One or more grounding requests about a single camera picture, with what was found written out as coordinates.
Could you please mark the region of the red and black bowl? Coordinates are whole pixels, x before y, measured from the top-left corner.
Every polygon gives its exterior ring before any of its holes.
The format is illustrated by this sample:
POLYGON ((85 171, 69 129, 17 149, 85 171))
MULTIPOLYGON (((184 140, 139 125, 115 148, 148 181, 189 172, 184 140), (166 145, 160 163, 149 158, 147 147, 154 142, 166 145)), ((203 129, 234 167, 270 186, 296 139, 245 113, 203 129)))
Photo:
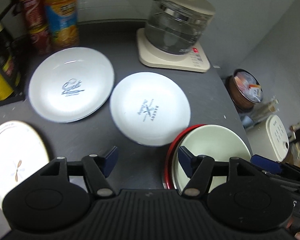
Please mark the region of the red and black bowl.
POLYGON ((198 127, 204 126, 204 124, 197 124, 188 127, 187 129, 183 130, 181 133, 177 135, 177 137, 171 142, 168 152, 166 154, 166 159, 164 163, 164 171, 162 176, 163 186, 166 189, 175 189, 172 181, 172 159, 174 156, 174 151, 176 146, 183 140, 183 138, 190 133, 192 130, 197 129, 198 127))

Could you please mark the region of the cream bowl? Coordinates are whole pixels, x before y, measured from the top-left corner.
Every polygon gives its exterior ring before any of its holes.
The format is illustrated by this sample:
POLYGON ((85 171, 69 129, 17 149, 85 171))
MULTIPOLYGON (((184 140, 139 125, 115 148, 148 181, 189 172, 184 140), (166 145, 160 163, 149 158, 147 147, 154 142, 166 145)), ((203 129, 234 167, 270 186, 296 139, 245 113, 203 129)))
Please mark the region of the cream bowl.
MULTIPOLYGON (((181 140, 172 161, 172 181, 181 194, 189 178, 178 160, 178 148, 185 146, 193 155, 208 155, 215 161, 228 162, 231 157, 239 157, 250 162, 251 154, 243 140, 232 130, 219 125, 200 126, 181 140)), ((209 192, 224 184, 226 177, 213 177, 209 192)))

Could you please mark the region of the small white plate Bakery print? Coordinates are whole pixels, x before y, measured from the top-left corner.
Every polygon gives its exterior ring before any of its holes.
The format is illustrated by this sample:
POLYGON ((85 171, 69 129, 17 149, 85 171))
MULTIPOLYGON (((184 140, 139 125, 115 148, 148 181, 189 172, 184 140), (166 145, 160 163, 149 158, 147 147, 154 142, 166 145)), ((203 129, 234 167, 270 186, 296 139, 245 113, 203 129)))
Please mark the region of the small white plate Bakery print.
POLYGON ((190 103, 168 77, 139 72, 125 77, 110 97, 111 117, 130 140, 145 146, 163 146, 189 126, 190 103))

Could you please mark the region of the glass electric kettle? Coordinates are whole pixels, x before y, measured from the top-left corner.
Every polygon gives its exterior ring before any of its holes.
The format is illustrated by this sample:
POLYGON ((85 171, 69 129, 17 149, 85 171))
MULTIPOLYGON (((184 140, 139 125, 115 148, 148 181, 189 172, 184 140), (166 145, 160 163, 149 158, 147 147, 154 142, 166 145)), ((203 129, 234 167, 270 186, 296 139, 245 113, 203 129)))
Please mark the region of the glass electric kettle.
POLYGON ((145 37, 165 53, 187 54, 215 13, 215 7, 207 0, 153 0, 145 37))

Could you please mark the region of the upper red can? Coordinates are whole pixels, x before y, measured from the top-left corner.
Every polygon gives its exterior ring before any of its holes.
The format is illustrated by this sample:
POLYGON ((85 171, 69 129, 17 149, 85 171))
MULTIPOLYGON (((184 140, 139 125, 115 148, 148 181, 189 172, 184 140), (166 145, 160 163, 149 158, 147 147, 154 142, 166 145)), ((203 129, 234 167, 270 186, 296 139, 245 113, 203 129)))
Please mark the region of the upper red can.
POLYGON ((27 30, 47 23, 44 0, 20 0, 21 14, 27 30))

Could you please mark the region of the orange juice bottle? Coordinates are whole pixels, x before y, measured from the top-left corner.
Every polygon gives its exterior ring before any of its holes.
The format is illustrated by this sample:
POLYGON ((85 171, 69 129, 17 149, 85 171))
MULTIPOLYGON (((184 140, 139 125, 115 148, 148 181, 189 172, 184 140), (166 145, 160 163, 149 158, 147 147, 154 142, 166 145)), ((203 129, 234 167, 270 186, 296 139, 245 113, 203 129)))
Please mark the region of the orange juice bottle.
POLYGON ((44 6, 54 49, 77 46, 77 0, 44 0, 44 6))

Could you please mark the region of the white deep plate Sweet print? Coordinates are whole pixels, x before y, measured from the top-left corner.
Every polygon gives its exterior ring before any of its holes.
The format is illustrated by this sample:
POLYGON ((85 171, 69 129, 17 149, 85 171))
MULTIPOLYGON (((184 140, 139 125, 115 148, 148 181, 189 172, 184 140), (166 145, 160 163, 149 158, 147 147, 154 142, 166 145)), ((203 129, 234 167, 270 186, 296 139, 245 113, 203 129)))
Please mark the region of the white deep plate Sweet print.
POLYGON ((97 111, 113 90, 115 73, 101 52, 84 47, 61 50, 34 71, 29 100, 44 119, 69 123, 97 111))

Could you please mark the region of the large white plate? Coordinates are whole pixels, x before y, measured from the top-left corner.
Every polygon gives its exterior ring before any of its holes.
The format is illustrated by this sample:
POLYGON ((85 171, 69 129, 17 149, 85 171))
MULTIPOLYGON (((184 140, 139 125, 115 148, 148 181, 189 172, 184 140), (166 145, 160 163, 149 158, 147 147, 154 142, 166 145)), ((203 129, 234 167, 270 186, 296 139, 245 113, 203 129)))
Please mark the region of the large white plate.
POLYGON ((39 134, 27 123, 0 125, 0 209, 13 188, 50 162, 39 134))

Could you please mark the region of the white air fryer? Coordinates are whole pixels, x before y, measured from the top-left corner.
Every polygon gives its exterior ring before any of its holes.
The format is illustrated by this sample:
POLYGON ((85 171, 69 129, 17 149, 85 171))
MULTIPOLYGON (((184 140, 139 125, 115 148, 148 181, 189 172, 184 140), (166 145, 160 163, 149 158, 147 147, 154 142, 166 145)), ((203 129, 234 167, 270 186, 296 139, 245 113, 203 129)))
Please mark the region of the white air fryer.
POLYGON ((288 154, 289 140, 281 119, 273 114, 247 130, 253 155, 282 162, 288 154))

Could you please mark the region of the black metal spice rack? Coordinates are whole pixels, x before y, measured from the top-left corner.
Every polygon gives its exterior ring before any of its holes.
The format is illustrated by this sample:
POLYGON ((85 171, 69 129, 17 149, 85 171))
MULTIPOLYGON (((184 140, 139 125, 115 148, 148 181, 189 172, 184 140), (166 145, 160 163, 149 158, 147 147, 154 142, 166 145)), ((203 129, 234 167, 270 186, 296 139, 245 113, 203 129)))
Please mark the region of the black metal spice rack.
POLYGON ((19 0, 11 0, 0 13, 0 106, 25 99, 24 78, 18 69, 15 39, 2 23, 3 18, 18 2, 19 0))

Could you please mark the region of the brown bowl with wrappers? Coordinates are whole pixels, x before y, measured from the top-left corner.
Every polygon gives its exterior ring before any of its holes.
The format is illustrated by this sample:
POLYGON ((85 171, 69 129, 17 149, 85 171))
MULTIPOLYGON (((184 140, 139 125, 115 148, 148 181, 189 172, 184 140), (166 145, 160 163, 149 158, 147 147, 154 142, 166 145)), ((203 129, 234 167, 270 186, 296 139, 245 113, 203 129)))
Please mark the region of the brown bowl with wrappers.
POLYGON ((231 76, 227 77, 225 87, 239 111, 249 112, 263 101, 260 83, 244 69, 236 69, 231 76))

